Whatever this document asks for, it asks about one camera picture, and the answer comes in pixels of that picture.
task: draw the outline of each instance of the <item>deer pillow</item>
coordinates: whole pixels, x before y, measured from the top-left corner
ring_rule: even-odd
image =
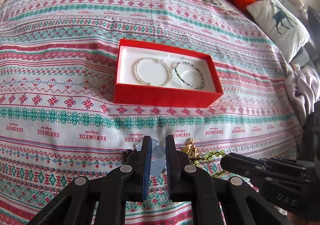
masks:
[[[287,63],[310,41],[305,26],[278,0],[257,1],[247,10],[262,31],[280,49]]]

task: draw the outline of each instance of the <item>black beaded bracelet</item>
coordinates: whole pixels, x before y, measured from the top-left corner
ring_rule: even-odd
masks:
[[[183,64],[189,64],[192,68],[196,69],[196,71],[201,75],[201,79],[202,79],[202,85],[201,85],[201,86],[199,86],[199,87],[193,86],[193,85],[191,85],[190,83],[187,83],[185,80],[183,80],[183,79],[181,78],[181,76],[178,74],[177,68],[178,68],[178,66],[179,66],[180,64],[182,64],[182,63],[183,63]],[[204,85],[204,77],[203,77],[203,74],[202,74],[202,72],[200,72],[200,70],[199,70],[197,67],[195,67],[193,64],[188,63],[188,62],[179,62],[179,63],[177,63],[176,66],[174,67],[174,70],[175,70],[177,76],[179,77],[179,79],[180,79],[182,82],[184,82],[186,85],[188,85],[188,86],[190,86],[190,87],[192,87],[192,88],[198,89],[198,90],[204,88],[205,85]]]

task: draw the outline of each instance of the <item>deer print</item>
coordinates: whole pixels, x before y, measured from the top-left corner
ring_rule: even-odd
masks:
[[[287,27],[287,26],[285,26],[285,25],[283,24],[283,22],[282,22],[283,19],[287,19],[287,21],[289,22],[290,26],[292,26],[292,24],[291,24],[290,21],[292,21],[293,23],[295,23],[296,25],[298,25],[298,24],[297,24],[296,22],[294,22],[291,18],[289,18],[289,17],[287,16],[287,14],[282,10],[282,8],[279,7],[277,4],[274,4],[273,2],[270,2],[270,5],[271,5],[271,7],[275,7],[275,8],[277,8],[277,9],[279,9],[279,11],[273,15],[273,19],[276,21],[276,28],[277,28],[277,31],[278,31],[279,34],[282,35],[282,33],[280,33],[279,28],[278,28],[279,24],[281,24],[281,26],[283,26],[283,27],[285,27],[285,28],[287,28],[287,29],[290,29],[289,27]]]

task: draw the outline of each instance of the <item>open jewelry box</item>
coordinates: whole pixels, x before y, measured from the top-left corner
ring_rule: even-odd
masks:
[[[222,95],[210,55],[120,40],[114,103],[206,108]]]

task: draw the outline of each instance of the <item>red box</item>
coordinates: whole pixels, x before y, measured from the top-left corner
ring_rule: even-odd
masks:
[[[152,49],[161,51],[163,53],[169,52],[172,54],[186,55],[194,58],[204,59],[209,67],[216,92],[120,83],[119,79],[122,59],[121,47]],[[222,95],[223,90],[221,83],[210,55],[143,41],[127,39],[120,40],[115,80],[114,103],[162,107],[207,108]]]

